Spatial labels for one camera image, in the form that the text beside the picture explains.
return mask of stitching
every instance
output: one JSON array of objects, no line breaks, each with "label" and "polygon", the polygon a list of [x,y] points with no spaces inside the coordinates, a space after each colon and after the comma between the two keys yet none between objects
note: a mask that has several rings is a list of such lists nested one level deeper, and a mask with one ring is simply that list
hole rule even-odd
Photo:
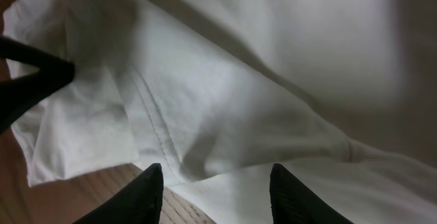
[{"label": "stitching", "polygon": [[[158,114],[159,114],[159,116],[161,117],[161,120],[163,121],[163,124],[164,124],[164,127],[165,127],[165,132],[166,132],[167,135],[169,136],[169,131],[168,131],[168,129],[167,129],[167,125],[166,125],[166,123],[164,122],[163,116],[161,115],[161,113],[160,113],[160,111],[159,111],[159,109],[158,109],[158,105],[156,104],[155,99],[153,98],[153,95],[152,95],[152,93],[151,93],[151,91],[150,91],[149,85],[146,83],[146,81],[145,81],[145,79],[143,78],[143,76],[139,73],[139,71],[138,71],[138,69],[136,68],[136,66],[135,66],[134,64],[132,64],[132,66],[134,67],[133,69],[134,69],[134,70],[137,72],[137,74],[140,76],[141,80],[144,82],[144,85],[145,85],[145,87],[146,87],[146,89],[147,89],[147,92],[149,93],[150,98],[152,99],[152,102],[154,103],[156,109],[158,110]],[[134,83],[134,86],[135,86],[135,88],[136,88],[137,91],[138,91],[138,94],[139,94],[139,97],[140,97],[140,99],[141,99],[141,101],[142,101],[142,103],[143,103],[143,106],[144,106],[145,112],[147,113],[147,116],[149,117],[150,124],[152,125],[152,128],[153,128],[153,130],[154,130],[154,132],[155,132],[155,135],[156,135],[156,137],[158,138],[159,146],[160,146],[160,148],[161,148],[161,151],[162,151],[163,154],[164,154],[165,162],[166,162],[166,164],[169,166],[170,171],[171,171],[171,173],[173,174],[173,176],[175,177],[175,179],[178,181],[179,184],[181,184],[181,182],[180,182],[180,180],[179,180],[179,177],[176,176],[175,172],[173,171],[173,167],[172,167],[172,166],[170,165],[170,163],[169,163],[169,160],[168,160],[168,158],[167,158],[167,154],[166,154],[165,151],[164,151],[163,140],[160,138],[158,131],[156,131],[156,127],[155,127],[155,124],[154,124],[154,122],[153,122],[153,119],[152,119],[152,117],[151,117],[150,114],[149,114],[149,111],[148,111],[148,109],[147,109],[147,106],[145,105],[145,101],[144,101],[144,99],[143,99],[143,96],[140,94],[139,88],[138,88],[137,84],[135,83],[135,81],[133,80],[133,78],[132,78],[132,82]],[[169,140],[170,140],[171,144],[172,144],[173,147],[174,147],[173,139],[171,139],[170,136],[169,136]]]}]

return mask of wood grain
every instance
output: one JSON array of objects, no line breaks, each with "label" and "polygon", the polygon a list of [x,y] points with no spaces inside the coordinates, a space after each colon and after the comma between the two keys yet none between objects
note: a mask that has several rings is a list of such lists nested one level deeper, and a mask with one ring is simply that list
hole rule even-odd
[{"label": "wood grain", "polygon": [[[13,1],[0,0],[2,15]],[[3,31],[3,17],[0,19],[0,31]],[[0,59],[0,81],[8,79],[5,60]],[[29,188],[24,156],[11,130],[7,130],[0,135],[0,223],[71,223],[111,198],[140,173],[134,165],[122,165]],[[160,223],[214,222],[199,208],[166,188]]]}]

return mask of floor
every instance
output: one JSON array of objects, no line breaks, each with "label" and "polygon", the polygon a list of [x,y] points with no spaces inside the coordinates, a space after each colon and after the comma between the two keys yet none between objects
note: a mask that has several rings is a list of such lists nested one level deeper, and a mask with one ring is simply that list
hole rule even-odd
[{"label": "floor", "polygon": [[[0,13],[15,0],[0,0]],[[0,20],[3,31],[3,17]],[[0,81],[9,78],[0,59]],[[116,194],[141,170],[134,165],[105,169],[72,180],[29,188],[26,164],[10,130],[0,135],[0,223],[72,223]],[[169,189],[164,191],[160,223],[214,223],[200,209]]]}]

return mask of seam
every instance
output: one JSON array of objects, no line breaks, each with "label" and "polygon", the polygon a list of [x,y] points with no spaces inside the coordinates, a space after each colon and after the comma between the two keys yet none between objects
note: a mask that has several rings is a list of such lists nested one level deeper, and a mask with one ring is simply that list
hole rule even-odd
[{"label": "seam", "polygon": [[[139,71],[137,70],[136,66],[135,66],[134,64],[132,64],[132,66],[134,67],[133,69],[135,70],[135,72],[137,72],[137,74],[140,76],[141,80],[144,82],[144,85],[145,85],[145,87],[146,87],[146,89],[147,89],[147,92],[149,93],[150,98],[152,99],[153,105],[156,107],[156,109],[157,109],[157,111],[158,111],[158,114],[159,114],[159,116],[161,117],[161,120],[163,121],[163,124],[164,124],[164,126],[165,126],[165,132],[166,132],[167,135],[169,136],[169,131],[168,131],[168,129],[167,129],[167,125],[166,125],[166,123],[164,122],[163,116],[161,115],[161,113],[160,113],[160,111],[159,111],[159,109],[158,109],[158,105],[156,104],[155,99],[154,99],[154,97],[153,97],[153,95],[152,95],[152,93],[151,93],[151,91],[150,91],[149,85],[146,83],[146,81],[145,81],[145,79],[143,78],[143,76],[139,73]],[[158,131],[156,130],[156,127],[155,127],[155,124],[154,124],[154,122],[153,122],[152,116],[150,115],[150,113],[149,113],[149,111],[148,111],[148,109],[147,109],[147,106],[145,105],[145,101],[144,101],[144,99],[143,99],[143,96],[141,95],[141,93],[140,93],[140,91],[139,91],[139,88],[138,88],[137,84],[135,83],[135,80],[133,80],[133,78],[132,78],[132,82],[134,83],[134,86],[135,86],[135,88],[137,89],[137,92],[138,92],[138,94],[139,94],[139,97],[140,97],[140,99],[141,99],[141,102],[143,103],[143,106],[144,106],[145,112],[147,113],[147,116],[148,116],[148,118],[149,118],[150,124],[152,125],[152,128],[153,128],[153,130],[154,130],[154,132],[155,132],[156,138],[158,138],[159,146],[160,146],[160,148],[161,148],[161,151],[162,151],[163,154],[164,154],[165,162],[166,162],[166,164],[169,166],[170,171],[171,171],[171,173],[173,174],[173,176],[175,177],[175,179],[178,181],[179,184],[181,184],[181,181],[179,180],[179,177],[175,174],[175,172],[174,172],[174,170],[173,170],[173,167],[170,165],[170,162],[169,162],[169,160],[168,160],[168,158],[167,158],[167,153],[165,153],[165,150],[164,150],[163,140],[161,139],[161,137],[159,136]],[[170,140],[172,146],[174,147],[175,145],[174,145],[173,139],[171,139],[170,136],[169,136],[169,140]]]},{"label": "seam", "polygon": [[345,135],[345,137],[346,137],[345,138],[346,142],[344,143],[345,144],[344,148],[345,148],[345,151],[346,151],[346,155],[344,156],[344,159],[345,159],[346,163],[353,163],[353,161],[354,161],[354,154],[353,154],[353,151],[352,151],[352,145],[351,145],[349,137],[347,135]]}]

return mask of white cloth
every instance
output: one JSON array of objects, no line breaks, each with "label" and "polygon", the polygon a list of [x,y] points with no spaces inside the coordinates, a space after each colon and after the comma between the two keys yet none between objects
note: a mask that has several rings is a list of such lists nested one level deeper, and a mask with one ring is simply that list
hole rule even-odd
[{"label": "white cloth", "polygon": [[392,2],[18,0],[5,35],[77,69],[12,126],[29,184],[161,163],[217,223],[271,223],[268,174],[283,162],[355,223],[433,222],[434,168],[330,123],[435,164],[435,132],[404,132],[404,96],[430,74],[411,80]]}]

